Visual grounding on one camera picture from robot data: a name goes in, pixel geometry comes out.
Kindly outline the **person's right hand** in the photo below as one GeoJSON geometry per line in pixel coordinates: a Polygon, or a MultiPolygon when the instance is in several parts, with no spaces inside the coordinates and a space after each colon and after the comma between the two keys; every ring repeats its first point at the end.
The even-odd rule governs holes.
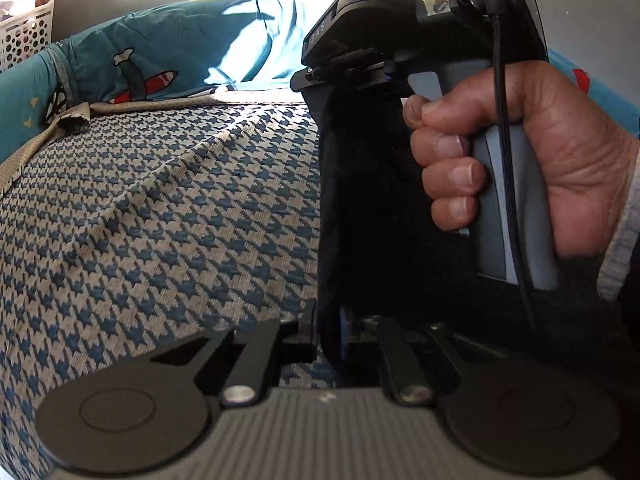
{"type": "MultiPolygon", "coordinates": [[[[506,66],[506,102],[510,122],[523,125],[544,175],[556,253],[604,254],[622,218],[638,140],[545,62],[506,66]]],[[[475,74],[433,102],[410,96],[402,114],[436,226],[465,228],[486,180],[468,139],[497,121],[494,73],[475,74]]]]}

